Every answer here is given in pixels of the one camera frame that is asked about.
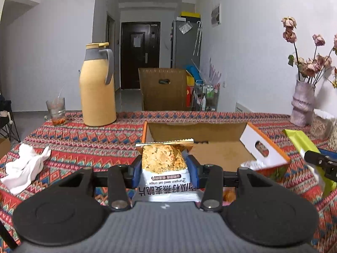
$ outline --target refrigerator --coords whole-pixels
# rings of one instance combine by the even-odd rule
[[[179,28],[183,26],[183,21],[173,21],[171,32],[171,68],[186,69],[186,66],[193,65],[193,62],[199,68],[200,52],[197,56],[198,47],[193,56],[194,45],[197,39],[197,30],[199,24],[192,23],[192,28],[183,34]]]

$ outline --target yellow thermos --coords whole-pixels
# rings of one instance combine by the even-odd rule
[[[109,43],[87,45],[80,73],[83,121],[100,127],[116,120],[114,54]]]

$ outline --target brown cardboard box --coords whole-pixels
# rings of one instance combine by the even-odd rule
[[[143,143],[194,139],[190,154],[200,164],[215,164],[224,171],[236,171],[245,161],[260,160],[267,168],[258,170],[267,177],[280,180],[288,170],[290,158],[251,123],[147,123]],[[260,142],[267,149],[256,148]]]
[[[11,142],[9,139],[0,138],[0,159],[11,150]]]
[[[140,68],[143,110],[187,110],[186,70]]]

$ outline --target glass cup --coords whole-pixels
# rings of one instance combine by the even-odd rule
[[[55,127],[63,125],[66,122],[64,98],[56,98],[52,101],[46,101],[46,104],[53,125]]]

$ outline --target pink vase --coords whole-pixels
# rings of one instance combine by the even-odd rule
[[[315,87],[307,82],[296,81],[293,95],[293,112],[290,122],[298,127],[306,126],[312,118],[315,100]]]

